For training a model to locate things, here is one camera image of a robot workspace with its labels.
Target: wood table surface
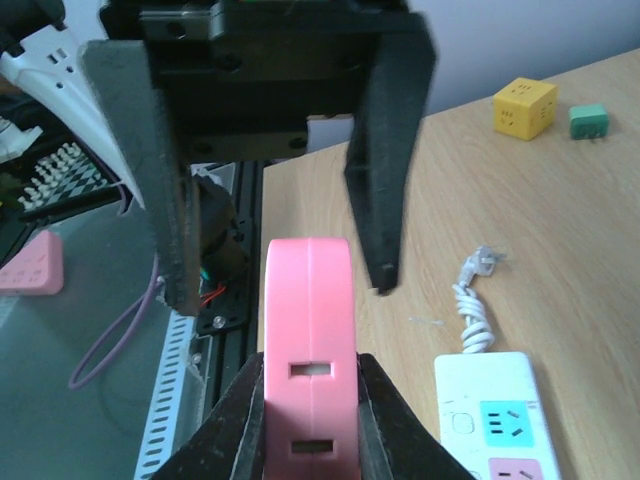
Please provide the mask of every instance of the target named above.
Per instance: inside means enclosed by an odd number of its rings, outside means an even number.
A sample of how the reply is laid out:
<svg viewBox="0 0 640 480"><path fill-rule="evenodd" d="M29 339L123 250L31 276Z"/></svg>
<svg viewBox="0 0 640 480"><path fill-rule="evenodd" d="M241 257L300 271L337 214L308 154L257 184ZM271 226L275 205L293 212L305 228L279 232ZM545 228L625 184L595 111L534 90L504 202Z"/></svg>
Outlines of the wood table surface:
<svg viewBox="0 0 640 480"><path fill-rule="evenodd" d="M493 350L534 362L563 478L636 479L640 50L549 81L559 86L556 122L531 142L493 131L490 98L426 118L392 295L369 288L342 176L346 145L267 169L263 259L273 238L349 239L358 351L376 356L438 438L433 361L461 351L464 328L451 285L479 245L506 253L474 286ZM610 134L572 141L568 108L589 103L605 104Z"/></svg>

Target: rectangular slot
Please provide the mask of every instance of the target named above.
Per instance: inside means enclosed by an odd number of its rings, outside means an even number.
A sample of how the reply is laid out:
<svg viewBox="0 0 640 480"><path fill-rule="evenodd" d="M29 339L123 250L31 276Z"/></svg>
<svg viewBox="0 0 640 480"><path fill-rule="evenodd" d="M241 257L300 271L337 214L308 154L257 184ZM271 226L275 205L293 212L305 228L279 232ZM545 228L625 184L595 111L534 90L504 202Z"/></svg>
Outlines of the rectangular slot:
<svg viewBox="0 0 640 480"><path fill-rule="evenodd" d="M333 440L294 440L291 442L291 453L332 453Z"/></svg>
<svg viewBox="0 0 640 480"><path fill-rule="evenodd" d="M331 364L300 363L289 365L290 377L313 377L316 375L331 375Z"/></svg>

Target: coiled white cable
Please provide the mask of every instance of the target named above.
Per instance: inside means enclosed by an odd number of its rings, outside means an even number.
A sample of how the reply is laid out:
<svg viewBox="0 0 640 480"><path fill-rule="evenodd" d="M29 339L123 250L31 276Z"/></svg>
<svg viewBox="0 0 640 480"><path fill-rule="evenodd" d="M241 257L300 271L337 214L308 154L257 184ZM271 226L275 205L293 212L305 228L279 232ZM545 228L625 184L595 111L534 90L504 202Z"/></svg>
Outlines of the coiled white cable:
<svg viewBox="0 0 640 480"><path fill-rule="evenodd" d="M489 276L495 265L504 258L491 248L482 246L467 258L462 265L458 283L453 285L458 313L464 318L467 328L462 332L462 353L482 353L495 342L495 335L487 319L484 304L469 286L476 275Z"/></svg>

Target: green block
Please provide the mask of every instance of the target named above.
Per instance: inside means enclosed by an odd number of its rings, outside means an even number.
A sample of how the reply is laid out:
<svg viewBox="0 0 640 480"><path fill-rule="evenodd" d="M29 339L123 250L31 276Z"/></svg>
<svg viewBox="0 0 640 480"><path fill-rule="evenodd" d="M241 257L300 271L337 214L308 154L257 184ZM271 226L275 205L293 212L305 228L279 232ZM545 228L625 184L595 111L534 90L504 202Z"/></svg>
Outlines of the green block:
<svg viewBox="0 0 640 480"><path fill-rule="evenodd" d="M574 140L604 137L609 131L609 115L600 103L571 107L569 128Z"/></svg>

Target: yellow cube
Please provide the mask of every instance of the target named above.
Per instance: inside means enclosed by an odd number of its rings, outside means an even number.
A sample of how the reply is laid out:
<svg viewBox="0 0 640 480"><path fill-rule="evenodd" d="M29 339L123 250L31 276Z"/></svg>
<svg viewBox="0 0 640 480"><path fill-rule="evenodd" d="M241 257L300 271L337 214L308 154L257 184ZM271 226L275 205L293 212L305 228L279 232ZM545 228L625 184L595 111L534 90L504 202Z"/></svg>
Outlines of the yellow cube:
<svg viewBox="0 0 640 480"><path fill-rule="evenodd" d="M493 96L493 127L522 140L531 140L556 118L558 87L516 78Z"/></svg>

